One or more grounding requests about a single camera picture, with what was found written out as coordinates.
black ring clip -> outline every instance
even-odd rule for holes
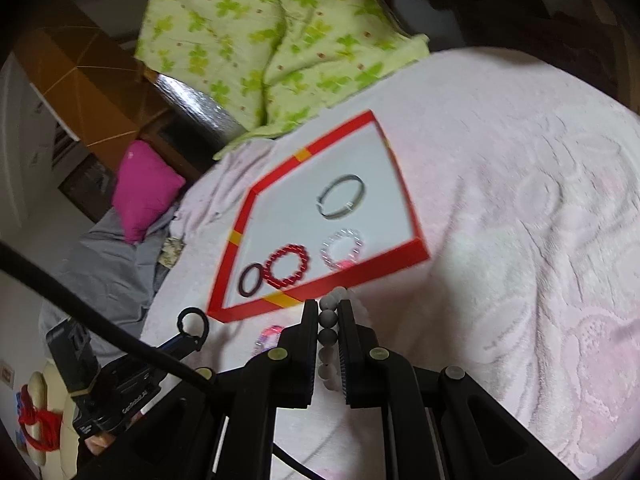
[[[190,333],[184,331],[184,325],[182,324],[182,320],[189,314],[197,314],[198,316],[200,316],[200,319],[202,320],[202,325],[203,325],[203,330],[201,335],[191,335]],[[204,345],[204,342],[207,340],[207,337],[209,336],[209,318],[207,317],[207,315],[197,307],[188,306],[180,314],[178,314],[177,324],[178,324],[178,332],[180,333],[180,335],[187,335],[195,339],[196,350],[200,350],[202,348],[202,345]]]

red bead bracelet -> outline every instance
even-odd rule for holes
[[[279,260],[285,254],[297,254],[300,257],[300,266],[298,270],[294,272],[292,275],[284,278],[283,280],[279,280],[273,276],[271,273],[271,266],[276,260]],[[299,282],[302,279],[302,276],[305,275],[306,270],[308,269],[309,263],[309,253],[306,252],[306,249],[302,245],[294,245],[289,244],[282,248],[279,248],[275,251],[269,259],[264,264],[264,280],[269,283],[274,288],[284,288],[286,286],[293,285],[294,283]]]

screw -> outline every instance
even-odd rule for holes
[[[380,346],[376,346],[375,348],[369,350],[369,355],[376,361],[384,361],[389,357],[389,350]]]
[[[444,373],[447,375],[449,379],[453,379],[455,381],[459,381],[465,376],[465,371],[459,366],[447,366],[444,370]]]
[[[289,352],[287,352],[284,348],[280,348],[280,347],[272,348],[267,352],[267,356],[272,361],[282,361],[284,358],[287,357],[287,355],[289,355]]]

magenta pillow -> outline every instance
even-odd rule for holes
[[[183,177],[142,140],[134,140],[122,158],[112,204],[120,215],[124,239],[133,244],[145,238],[146,230],[169,209]]]

beige cushion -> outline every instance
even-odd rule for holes
[[[53,361],[47,361],[42,375],[47,383],[48,409],[62,412],[60,450],[46,454],[47,462],[40,468],[42,480],[69,480],[76,475],[78,459],[78,435],[73,429],[76,404],[69,396]]]
[[[34,408],[43,409],[47,407],[47,383],[45,382],[45,379],[40,372],[34,372],[33,374],[31,374],[31,378],[29,379],[29,383],[27,384],[27,391],[31,396]],[[41,424],[39,422],[37,424],[34,424],[33,426],[25,426],[27,433],[29,433],[29,435],[31,435],[36,440],[40,440],[40,427]],[[44,451],[33,449],[33,447],[31,447],[31,445],[28,443],[27,451],[35,465],[45,465],[47,456]]]
[[[71,396],[66,396],[65,411],[62,414],[60,428],[60,465],[65,479],[76,476],[76,461],[78,460],[78,434],[73,427],[76,404]]]

